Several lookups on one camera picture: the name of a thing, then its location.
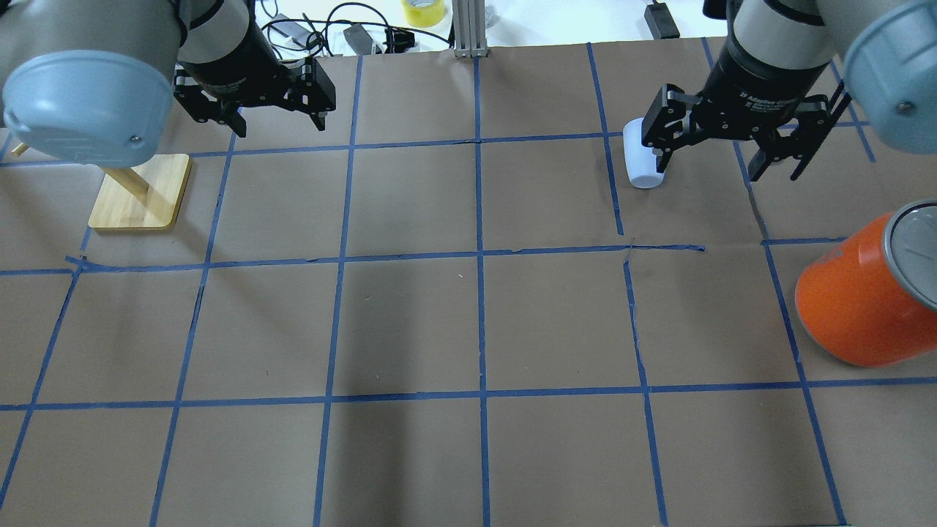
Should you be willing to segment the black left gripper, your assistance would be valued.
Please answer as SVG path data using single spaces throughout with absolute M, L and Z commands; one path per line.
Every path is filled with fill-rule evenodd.
M 337 90 L 317 58 L 284 66 L 258 29 L 191 30 L 177 64 L 173 95 L 185 113 L 198 123 L 224 124 L 241 139 L 247 137 L 247 121 L 239 101 L 283 97 L 283 109 L 308 116 L 321 132 L 327 114 L 337 109 Z

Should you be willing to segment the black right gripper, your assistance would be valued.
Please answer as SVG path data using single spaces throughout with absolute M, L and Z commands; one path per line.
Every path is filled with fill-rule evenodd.
M 769 166 L 786 159 L 799 164 L 790 175 L 799 180 L 853 101 L 848 92 L 809 94 L 823 67 L 787 70 L 763 63 L 726 37 L 709 77 L 698 94 L 673 84 L 660 87 L 642 122 L 642 144 L 652 150 L 655 168 L 665 173 L 679 148 L 696 146 L 706 133 L 712 139 L 754 140 L 758 151 L 747 164 L 750 182 Z M 789 135 L 777 128 L 796 120 Z

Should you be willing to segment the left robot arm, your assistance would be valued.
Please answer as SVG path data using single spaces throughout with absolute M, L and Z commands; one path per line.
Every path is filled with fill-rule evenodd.
M 174 104 L 245 137 L 242 108 L 324 130 L 337 90 L 315 58 L 279 60 L 247 1 L 2 3 L 2 127 L 21 143 L 129 168 L 157 153 Z

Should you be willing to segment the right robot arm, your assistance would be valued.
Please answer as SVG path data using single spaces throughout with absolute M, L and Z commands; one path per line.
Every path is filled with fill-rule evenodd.
M 754 141 L 753 182 L 775 163 L 800 177 L 856 102 L 887 146 L 935 153 L 933 1 L 706 1 L 727 37 L 705 86 L 667 83 L 624 127 L 630 182 L 651 189 L 673 153 L 707 140 Z

